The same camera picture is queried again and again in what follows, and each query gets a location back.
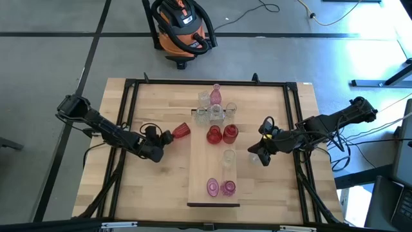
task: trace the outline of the red cup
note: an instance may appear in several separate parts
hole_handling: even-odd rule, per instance
[[[239,134],[238,127],[235,124],[230,124],[223,130],[223,141],[227,144],[232,144]]]
[[[221,141],[222,135],[219,126],[211,126],[206,134],[206,139],[211,144],[218,144]]]

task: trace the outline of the wooden tabletop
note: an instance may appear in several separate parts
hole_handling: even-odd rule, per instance
[[[100,106],[100,113],[115,122],[125,79],[108,79]],[[141,84],[132,131],[138,131],[146,122],[154,122],[163,130],[173,130],[186,122],[191,126],[191,110],[198,107],[198,93],[211,91],[212,86]],[[298,83],[303,118],[318,115],[314,89],[310,83]],[[264,224],[302,224],[299,195],[292,154],[271,156],[268,167],[250,161],[247,148],[261,137],[258,128],[271,115],[280,128],[288,130],[285,100],[282,88],[264,86],[222,86],[222,105],[238,105],[236,125],[236,194],[237,208],[188,207],[190,136],[175,140],[164,149],[159,163],[142,160],[128,153],[121,182],[115,217],[124,220],[168,222],[226,222]],[[290,93],[294,122],[297,122]],[[90,146],[102,142],[93,138]],[[101,146],[88,154],[86,166],[73,209],[73,216],[82,213],[100,191],[110,147]],[[329,157],[315,150],[311,156],[316,189],[328,209],[343,221]],[[106,201],[104,215],[108,215],[111,197]],[[314,220],[310,196],[306,193],[309,217]]]

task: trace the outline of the pink glass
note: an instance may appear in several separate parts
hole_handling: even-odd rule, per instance
[[[214,84],[213,91],[211,93],[211,104],[220,104],[221,103],[221,95],[220,95],[220,85]]]
[[[215,178],[210,178],[207,181],[207,193],[211,196],[211,197],[215,197],[219,194],[219,184],[218,181]]]
[[[220,191],[223,195],[230,197],[236,192],[236,185],[231,180],[225,181],[221,184]]]

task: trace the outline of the concrete floor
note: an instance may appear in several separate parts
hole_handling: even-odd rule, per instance
[[[0,0],[0,32],[49,31],[94,32],[105,0],[47,1]],[[233,20],[258,0],[198,0],[214,26]],[[400,41],[409,34],[394,23],[388,8],[397,15],[399,2],[361,3],[347,18],[323,27],[308,21],[296,1],[266,0],[281,8],[278,14],[263,8],[249,13],[219,32],[337,33],[360,34],[356,39],[224,38],[219,46],[188,64],[185,71],[153,49],[150,38],[101,38],[91,66],[84,96],[98,108],[109,77],[168,79],[250,80],[254,72],[262,81],[312,82],[319,110],[329,114],[363,96],[377,109],[411,93],[410,89],[352,88],[352,79],[387,79],[402,67],[408,46]],[[354,3],[305,1],[319,20],[339,18]],[[148,32],[140,1],[113,1],[104,32]],[[0,37],[0,136],[24,144],[15,152],[0,149],[0,224],[31,221],[42,183],[50,167],[62,123],[55,109],[66,94],[75,91],[88,54],[91,38]],[[344,135],[380,126],[403,115],[406,101],[379,114],[371,124],[348,126]],[[395,126],[364,140],[390,137]],[[87,136],[73,131],[64,154],[45,220],[67,219],[82,174],[82,156],[89,146]],[[360,147],[375,165],[391,163],[393,143]],[[370,169],[352,149],[350,165],[337,176]],[[331,150],[333,159],[345,154]]]

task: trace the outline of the orange vacuum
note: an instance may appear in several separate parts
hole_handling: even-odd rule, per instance
[[[142,2],[154,47],[165,50],[169,54],[166,59],[176,62],[177,69],[184,70],[187,61],[192,61],[218,45],[212,22],[197,2],[156,0],[151,7],[149,0]],[[158,22],[159,36],[153,18]],[[209,38],[205,36],[203,22]]]

